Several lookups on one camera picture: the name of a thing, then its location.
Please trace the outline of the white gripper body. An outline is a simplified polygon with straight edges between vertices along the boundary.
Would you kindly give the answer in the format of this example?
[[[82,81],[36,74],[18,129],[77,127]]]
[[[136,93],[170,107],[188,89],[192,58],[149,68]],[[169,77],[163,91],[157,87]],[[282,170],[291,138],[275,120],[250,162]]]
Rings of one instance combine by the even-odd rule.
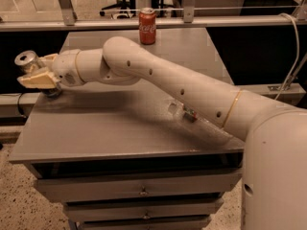
[[[52,70],[63,85],[70,87],[82,85],[76,64],[79,52],[79,49],[64,51],[58,54],[53,61]]]

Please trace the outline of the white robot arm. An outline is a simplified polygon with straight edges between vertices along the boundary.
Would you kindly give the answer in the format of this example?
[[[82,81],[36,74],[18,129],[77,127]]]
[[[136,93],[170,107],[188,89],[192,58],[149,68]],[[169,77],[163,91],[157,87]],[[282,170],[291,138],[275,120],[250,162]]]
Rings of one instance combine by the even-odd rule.
[[[42,57],[19,82],[53,89],[141,79],[244,141],[242,230],[307,229],[307,110],[177,65],[121,36],[100,49]]]

